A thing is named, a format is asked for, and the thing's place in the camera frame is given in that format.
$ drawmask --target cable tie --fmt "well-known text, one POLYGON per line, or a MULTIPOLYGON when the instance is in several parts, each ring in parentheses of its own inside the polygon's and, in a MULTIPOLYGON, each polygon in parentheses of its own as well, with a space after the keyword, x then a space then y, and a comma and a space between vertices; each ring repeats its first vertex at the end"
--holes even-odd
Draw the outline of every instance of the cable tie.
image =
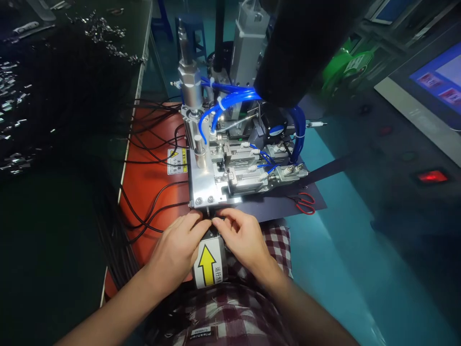
POLYGON ((218 104, 219 104, 219 106, 221 107, 221 109, 222 109, 223 111, 225 111, 226 109, 225 109, 224 106, 222 105, 221 100, 222 100, 221 96, 218 96, 218 104))

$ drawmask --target blue screen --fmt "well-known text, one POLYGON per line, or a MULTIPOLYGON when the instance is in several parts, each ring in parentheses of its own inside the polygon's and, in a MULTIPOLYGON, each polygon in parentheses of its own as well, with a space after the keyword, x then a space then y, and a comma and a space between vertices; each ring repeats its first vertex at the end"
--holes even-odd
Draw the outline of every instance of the blue screen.
POLYGON ((461 42, 420 68, 410 78, 461 115, 461 42))

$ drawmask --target teal floor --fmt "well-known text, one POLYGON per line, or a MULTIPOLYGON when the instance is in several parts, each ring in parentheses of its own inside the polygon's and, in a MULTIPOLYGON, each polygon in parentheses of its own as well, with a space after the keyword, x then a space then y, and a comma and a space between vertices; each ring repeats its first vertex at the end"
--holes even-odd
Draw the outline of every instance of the teal floor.
MULTIPOLYGON (((237 1, 226 2, 224 40, 233 40, 237 1)), ((181 0, 166 1, 174 31, 181 0)), ((214 6, 190 1, 203 17, 207 54, 214 50, 214 6)), ((177 80, 175 43, 156 33, 167 84, 177 80)), ((154 80, 145 75, 143 89, 154 80)), ((169 96, 178 90, 169 87, 169 96)), ((333 156, 315 130, 302 152, 313 170, 333 156)), ((411 268, 392 245, 370 227, 372 215, 349 179, 337 174, 317 183, 328 208, 287 219, 295 281, 332 313, 363 346, 459 345, 455 331, 434 305, 411 268)))

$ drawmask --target person's left hand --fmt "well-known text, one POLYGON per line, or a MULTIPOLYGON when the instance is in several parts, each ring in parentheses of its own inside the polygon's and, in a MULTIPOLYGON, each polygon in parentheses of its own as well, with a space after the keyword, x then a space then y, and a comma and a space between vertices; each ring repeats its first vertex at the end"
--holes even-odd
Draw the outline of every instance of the person's left hand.
POLYGON ((178 288, 197 259, 198 244, 211 226, 211 220, 200 220, 202 213, 197 210, 177 218, 163 232, 144 267, 149 282, 161 299, 178 288))

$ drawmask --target red indicator light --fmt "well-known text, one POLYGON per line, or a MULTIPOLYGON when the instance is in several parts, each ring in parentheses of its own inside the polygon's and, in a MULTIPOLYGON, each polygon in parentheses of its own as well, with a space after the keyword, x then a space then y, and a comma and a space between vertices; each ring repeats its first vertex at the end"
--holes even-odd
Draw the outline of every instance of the red indicator light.
POLYGON ((430 171, 417 175, 418 179, 422 183, 442 183, 447 181, 448 178, 441 171, 430 171))
POLYGON ((379 136, 381 137, 384 137, 384 136, 388 136, 392 133, 394 129, 392 128, 392 126, 384 126, 384 127, 381 127, 379 129, 379 136))

